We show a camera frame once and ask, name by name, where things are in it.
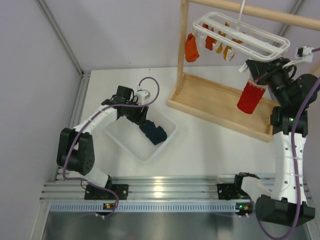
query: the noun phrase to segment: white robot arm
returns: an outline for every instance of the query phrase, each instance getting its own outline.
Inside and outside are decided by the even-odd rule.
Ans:
[[[302,58],[309,56],[309,50],[308,47],[298,48],[301,56],[303,55]],[[276,150],[275,183],[271,191],[258,177],[242,173],[236,176],[235,184],[256,203],[256,216],[260,221],[291,226],[296,210],[299,210],[297,205],[300,205],[297,222],[299,226],[315,217],[315,209],[307,206],[304,192],[303,153],[308,135],[306,109],[317,98],[317,92],[320,90],[320,87],[316,86],[318,78],[311,74],[303,74],[293,80],[297,67],[290,65],[291,61],[287,58],[278,58],[271,62],[247,60],[246,63],[254,81],[258,85],[267,85],[280,105],[273,108],[270,116]],[[298,111],[300,117],[295,120]]]
[[[131,88],[118,86],[116,94],[111,99],[105,100],[87,120],[72,129],[65,128],[62,130],[57,164],[64,167],[65,162],[68,161],[67,170],[78,172],[83,179],[98,187],[110,188],[112,184],[110,176],[102,172],[95,164],[93,138],[97,137],[103,129],[120,117],[126,117],[139,126],[148,124],[146,119],[148,106],[145,105],[145,101],[149,97],[150,93],[140,86],[138,86],[138,91],[135,94]],[[163,131],[163,129],[155,128],[152,133],[145,132],[145,135],[149,138],[150,134],[157,134],[157,136],[163,136],[163,138],[158,137],[159,141],[164,141],[167,135],[164,131],[159,131]],[[68,152],[78,133],[81,134],[77,139],[77,144],[67,160]]]

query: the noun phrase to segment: red cloth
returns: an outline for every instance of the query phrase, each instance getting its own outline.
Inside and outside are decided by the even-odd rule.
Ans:
[[[238,109],[246,114],[252,114],[265,91],[265,89],[254,86],[252,83],[247,82],[237,104]]]
[[[188,63],[195,62],[197,58],[199,57],[198,49],[197,49],[197,43],[196,43],[196,37],[190,33],[185,41],[184,45],[184,53],[185,53],[185,60]]]

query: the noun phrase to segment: clear plastic container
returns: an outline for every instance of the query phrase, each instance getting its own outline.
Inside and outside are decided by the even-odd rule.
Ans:
[[[176,122],[152,106],[148,109],[146,119],[154,122],[156,127],[161,126],[164,129],[167,134],[164,142],[154,145],[139,126],[126,117],[120,117],[105,128],[106,134],[142,163],[154,159],[169,144],[179,129]]]

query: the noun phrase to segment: wooden base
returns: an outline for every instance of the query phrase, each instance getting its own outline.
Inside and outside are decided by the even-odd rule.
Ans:
[[[237,107],[241,94],[241,90],[184,72],[181,90],[178,94],[176,89],[173,90],[167,105],[239,133],[270,142],[272,126],[268,123],[268,119],[278,103],[262,98],[253,114],[246,114]]]

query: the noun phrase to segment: dark blue cloth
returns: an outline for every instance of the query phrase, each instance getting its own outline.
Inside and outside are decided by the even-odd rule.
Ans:
[[[150,120],[147,120],[146,124],[140,125],[139,128],[154,145],[164,142],[168,137],[161,126],[156,127],[155,123]]]

